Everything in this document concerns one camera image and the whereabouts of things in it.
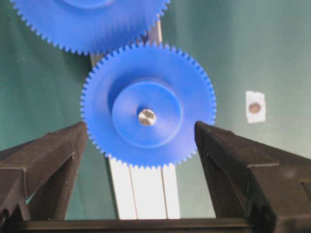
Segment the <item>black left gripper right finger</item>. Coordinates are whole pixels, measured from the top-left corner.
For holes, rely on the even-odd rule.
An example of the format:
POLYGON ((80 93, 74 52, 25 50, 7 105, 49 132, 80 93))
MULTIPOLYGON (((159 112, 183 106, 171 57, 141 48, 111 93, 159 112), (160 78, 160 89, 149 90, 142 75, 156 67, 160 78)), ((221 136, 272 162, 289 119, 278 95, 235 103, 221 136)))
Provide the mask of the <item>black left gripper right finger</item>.
POLYGON ((311 161, 201 121, 195 143, 216 217, 271 233, 311 230, 311 161))

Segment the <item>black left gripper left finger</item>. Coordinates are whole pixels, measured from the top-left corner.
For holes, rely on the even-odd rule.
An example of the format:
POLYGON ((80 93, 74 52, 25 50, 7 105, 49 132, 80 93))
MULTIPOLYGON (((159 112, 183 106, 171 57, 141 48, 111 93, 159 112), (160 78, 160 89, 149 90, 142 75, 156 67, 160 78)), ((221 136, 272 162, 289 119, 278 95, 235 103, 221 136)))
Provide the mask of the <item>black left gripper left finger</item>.
POLYGON ((79 122, 0 152, 0 219, 63 220, 86 148, 79 122))

